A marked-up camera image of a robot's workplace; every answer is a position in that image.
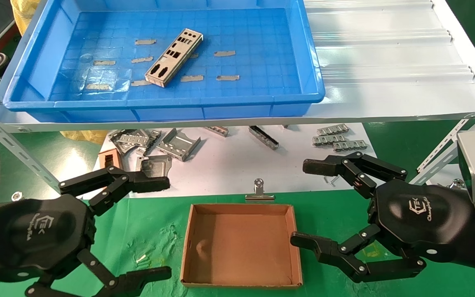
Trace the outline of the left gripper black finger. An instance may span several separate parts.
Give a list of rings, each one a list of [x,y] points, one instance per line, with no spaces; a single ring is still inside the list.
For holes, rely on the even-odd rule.
[[[92,214],[101,216],[130,192],[150,193],[170,188],[168,177],[147,177],[143,172],[126,172],[106,167],[59,183],[61,194],[78,197],[101,190],[89,200]]]

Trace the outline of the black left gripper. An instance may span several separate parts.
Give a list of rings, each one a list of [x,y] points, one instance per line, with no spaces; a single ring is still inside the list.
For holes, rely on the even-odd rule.
[[[39,278],[27,297],[75,297],[51,285],[82,263],[103,284],[95,297],[139,297],[147,284],[171,278],[169,266],[113,276],[89,250],[95,232],[91,210],[69,194],[0,203],[0,282]]]

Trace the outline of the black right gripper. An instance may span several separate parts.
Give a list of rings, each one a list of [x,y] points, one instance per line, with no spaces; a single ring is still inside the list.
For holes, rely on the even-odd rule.
[[[337,267],[355,283],[414,278],[426,268],[420,257],[465,263],[473,253],[473,204],[463,190],[408,184],[405,169],[361,152],[306,159],[302,171],[340,176],[362,197],[374,196],[373,224],[341,244],[297,231],[290,236],[292,246],[313,251],[319,263]],[[377,186],[371,177],[387,183]],[[376,239],[401,258],[367,263],[358,259],[356,254]]]

